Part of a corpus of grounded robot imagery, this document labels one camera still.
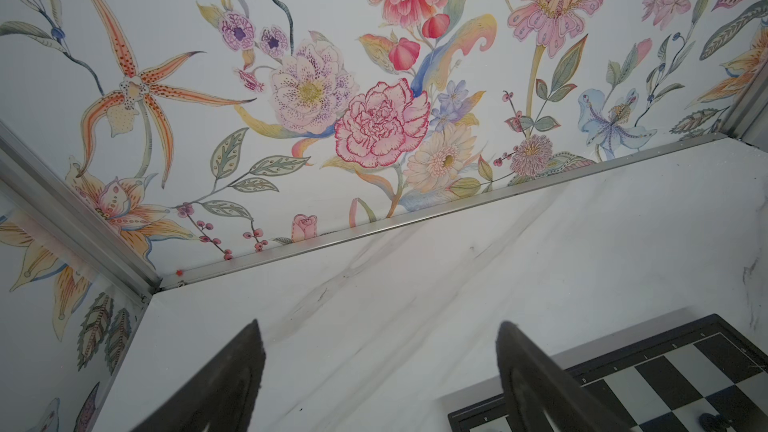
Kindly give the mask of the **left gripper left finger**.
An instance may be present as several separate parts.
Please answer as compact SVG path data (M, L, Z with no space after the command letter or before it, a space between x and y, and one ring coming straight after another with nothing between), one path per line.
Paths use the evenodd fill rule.
M261 388L266 352L256 320L245 326L137 431L245 431Z

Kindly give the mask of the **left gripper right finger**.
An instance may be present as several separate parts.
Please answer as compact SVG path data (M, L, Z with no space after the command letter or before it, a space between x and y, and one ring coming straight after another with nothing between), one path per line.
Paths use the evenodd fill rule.
M512 322L500 324L496 356L513 431L628 431Z

